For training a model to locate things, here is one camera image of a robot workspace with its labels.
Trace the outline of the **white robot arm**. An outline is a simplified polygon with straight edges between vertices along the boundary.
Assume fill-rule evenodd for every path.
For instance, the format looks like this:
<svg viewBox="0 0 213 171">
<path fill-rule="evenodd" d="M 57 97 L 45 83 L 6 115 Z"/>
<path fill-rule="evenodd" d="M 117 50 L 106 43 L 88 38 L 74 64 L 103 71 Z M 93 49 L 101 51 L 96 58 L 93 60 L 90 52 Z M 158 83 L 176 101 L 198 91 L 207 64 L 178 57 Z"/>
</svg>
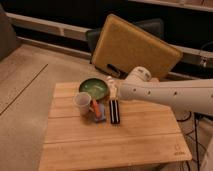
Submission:
<svg viewBox="0 0 213 171">
<path fill-rule="evenodd" d="M 123 100 L 145 100 L 213 117 L 213 79 L 152 82 L 151 73 L 135 67 L 119 87 Z"/>
</svg>

